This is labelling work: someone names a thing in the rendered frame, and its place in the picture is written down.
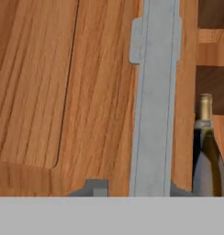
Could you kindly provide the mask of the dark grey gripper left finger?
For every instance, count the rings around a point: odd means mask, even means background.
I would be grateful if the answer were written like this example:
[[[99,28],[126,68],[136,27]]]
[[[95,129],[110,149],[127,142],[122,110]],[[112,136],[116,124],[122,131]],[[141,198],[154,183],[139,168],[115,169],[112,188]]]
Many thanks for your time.
[[[108,180],[87,179],[82,188],[71,192],[69,196],[108,197]]]

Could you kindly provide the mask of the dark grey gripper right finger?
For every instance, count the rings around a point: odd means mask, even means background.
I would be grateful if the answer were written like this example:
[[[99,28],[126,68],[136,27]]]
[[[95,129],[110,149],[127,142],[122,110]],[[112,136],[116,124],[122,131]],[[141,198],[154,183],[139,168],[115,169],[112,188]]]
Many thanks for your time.
[[[170,187],[170,196],[193,196],[193,193],[190,191],[185,191],[184,189],[178,187],[174,182],[171,182]]]

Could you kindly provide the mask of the dark wine bottle gold cap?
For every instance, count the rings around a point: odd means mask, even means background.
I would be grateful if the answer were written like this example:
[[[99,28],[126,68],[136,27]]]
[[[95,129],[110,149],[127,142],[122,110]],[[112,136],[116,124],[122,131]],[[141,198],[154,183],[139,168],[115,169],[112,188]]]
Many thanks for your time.
[[[197,196],[224,196],[224,162],[215,140],[212,106],[211,94],[202,94],[196,106],[192,192]]]

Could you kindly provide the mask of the wooden cabinet door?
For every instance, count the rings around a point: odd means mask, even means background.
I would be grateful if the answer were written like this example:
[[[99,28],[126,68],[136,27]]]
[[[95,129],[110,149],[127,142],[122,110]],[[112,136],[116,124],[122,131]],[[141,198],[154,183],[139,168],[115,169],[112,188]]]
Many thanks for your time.
[[[171,182],[192,185],[199,0],[180,0]],[[130,196],[143,0],[0,0],[0,196]]]

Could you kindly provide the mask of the wooden cabinet shelf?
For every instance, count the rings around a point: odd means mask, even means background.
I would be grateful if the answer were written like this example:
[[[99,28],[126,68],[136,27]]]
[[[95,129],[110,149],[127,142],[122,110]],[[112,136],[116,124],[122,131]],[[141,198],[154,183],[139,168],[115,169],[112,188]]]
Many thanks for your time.
[[[196,51],[198,66],[224,67],[224,29],[200,28]]]

